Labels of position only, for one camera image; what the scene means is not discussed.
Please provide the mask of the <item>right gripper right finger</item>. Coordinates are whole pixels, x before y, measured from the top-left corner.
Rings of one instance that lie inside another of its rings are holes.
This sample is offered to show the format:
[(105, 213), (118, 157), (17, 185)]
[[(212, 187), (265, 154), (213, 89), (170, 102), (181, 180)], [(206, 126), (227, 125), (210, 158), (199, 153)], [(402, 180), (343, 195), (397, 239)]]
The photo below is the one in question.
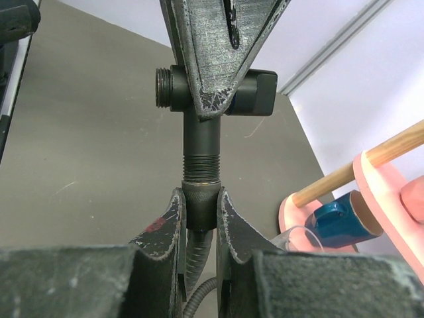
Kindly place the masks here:
[(219, 317), (277, 317), (282, 305), (273, 297), (284, 275), (282, 250), (235, 209), (228, 190), (217, 201), (217, 300)]

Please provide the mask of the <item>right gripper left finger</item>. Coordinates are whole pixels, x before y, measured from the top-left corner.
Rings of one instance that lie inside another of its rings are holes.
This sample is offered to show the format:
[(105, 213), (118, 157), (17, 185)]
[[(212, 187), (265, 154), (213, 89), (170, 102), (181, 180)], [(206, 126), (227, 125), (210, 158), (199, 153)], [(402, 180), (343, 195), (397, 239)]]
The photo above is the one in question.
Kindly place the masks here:
[(173, 190), (164, 214), (131, 243), (137, 247), (127, 290), (128, 317), (181, 317), (185, 299), (186, 201)]

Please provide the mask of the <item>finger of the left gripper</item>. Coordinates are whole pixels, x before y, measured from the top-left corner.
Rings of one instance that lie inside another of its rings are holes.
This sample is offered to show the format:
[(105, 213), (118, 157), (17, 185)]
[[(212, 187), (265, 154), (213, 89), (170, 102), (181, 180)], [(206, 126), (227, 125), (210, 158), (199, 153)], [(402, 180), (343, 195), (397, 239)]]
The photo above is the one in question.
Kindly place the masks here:
[(161, 1), (199, 120), (220, 117), (290, 0)]

